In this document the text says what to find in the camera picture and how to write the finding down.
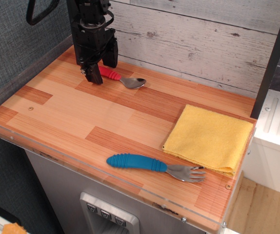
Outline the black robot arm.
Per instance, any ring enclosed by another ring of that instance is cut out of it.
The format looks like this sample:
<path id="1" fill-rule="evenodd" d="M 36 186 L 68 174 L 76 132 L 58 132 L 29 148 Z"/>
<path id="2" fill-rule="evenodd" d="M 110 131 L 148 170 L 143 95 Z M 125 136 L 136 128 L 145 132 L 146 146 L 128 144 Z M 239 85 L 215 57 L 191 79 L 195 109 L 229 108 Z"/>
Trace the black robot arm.
<path id="1" fill-rule="evenodd" d="M 108 0 L 68 0 L 68 14 L 81 73 L 89 82 L 103 84 L 98 62 L 115 68 L 118 64 L 118 43 Z"/>

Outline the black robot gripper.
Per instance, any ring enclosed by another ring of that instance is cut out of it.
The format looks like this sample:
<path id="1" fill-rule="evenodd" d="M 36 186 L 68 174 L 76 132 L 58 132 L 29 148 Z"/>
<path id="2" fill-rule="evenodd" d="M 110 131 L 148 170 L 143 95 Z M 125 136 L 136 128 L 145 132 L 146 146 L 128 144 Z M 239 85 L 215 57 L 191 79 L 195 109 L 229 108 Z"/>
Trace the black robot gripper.
<path id="1" fill-rule="evenodd" d="M 111 68 L 116 68 L 118 64 L 115 29 L 109 28 L 113 21 L 102 19 L 93 24 L 74 19 L 71 22 L 77 64 L 86 79 L 97 85 L 103 84 L 97 63 L 102 60 L 103 65 Z"/>

